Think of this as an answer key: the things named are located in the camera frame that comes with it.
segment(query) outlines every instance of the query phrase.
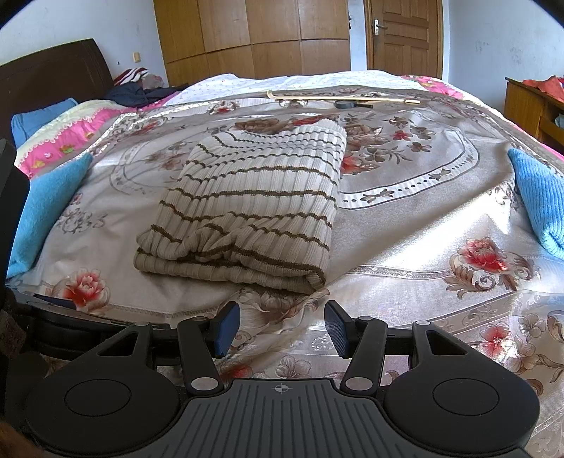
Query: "door handle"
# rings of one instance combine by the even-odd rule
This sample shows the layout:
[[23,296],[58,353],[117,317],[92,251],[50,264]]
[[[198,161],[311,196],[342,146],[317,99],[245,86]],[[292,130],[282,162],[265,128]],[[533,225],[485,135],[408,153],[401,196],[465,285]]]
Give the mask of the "door handle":
[[380,35],[380,29],[387,29],[387,27],[380,25],[378,19],[374,19],[374,35]]

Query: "red cloth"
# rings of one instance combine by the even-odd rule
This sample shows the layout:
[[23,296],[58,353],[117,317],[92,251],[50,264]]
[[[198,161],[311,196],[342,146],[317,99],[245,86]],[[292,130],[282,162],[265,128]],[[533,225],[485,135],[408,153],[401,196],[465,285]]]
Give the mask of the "red cloth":
[[556,100],[564,102],[564,89],[556,76],[551,76],[545,81],[524,80],[523,84],[536,87],[540,91],[554,97]]

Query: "white wall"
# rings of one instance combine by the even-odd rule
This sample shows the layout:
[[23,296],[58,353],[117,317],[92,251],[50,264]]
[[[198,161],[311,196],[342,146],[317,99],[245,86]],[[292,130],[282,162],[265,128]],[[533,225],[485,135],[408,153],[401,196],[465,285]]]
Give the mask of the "white wall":
[[349,0],[351,70],[366,70],[366,32],[364,30],[364,1]]
[[443,76],[448,82],[451,67],[451,13],[448,0],[443,1]]
[[449,82],[503,110],[505,77],[564,74],[564,28],[532,0],[450,0]]
[[96,40],[113,77],[146,67],[166,81],[153,0],[34,0],[0,29],[0,64],[84,38]]

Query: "wooden wardrobe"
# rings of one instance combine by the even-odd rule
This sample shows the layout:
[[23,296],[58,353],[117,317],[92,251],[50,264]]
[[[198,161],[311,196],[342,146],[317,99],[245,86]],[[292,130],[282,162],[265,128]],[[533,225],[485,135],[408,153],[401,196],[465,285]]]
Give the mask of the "wooden wardrobe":
[[347,0],[154,0],[171,86],[350,70]]

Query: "wooden dresser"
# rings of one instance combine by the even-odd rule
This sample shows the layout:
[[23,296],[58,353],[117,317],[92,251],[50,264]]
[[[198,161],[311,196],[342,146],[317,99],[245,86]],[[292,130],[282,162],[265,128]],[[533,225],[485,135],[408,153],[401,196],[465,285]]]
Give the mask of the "wooden dresser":
[[504,116],[538,141],[564,153],[564,129],[554,120],[564,114],[564,103],[534,87],[506,78]]

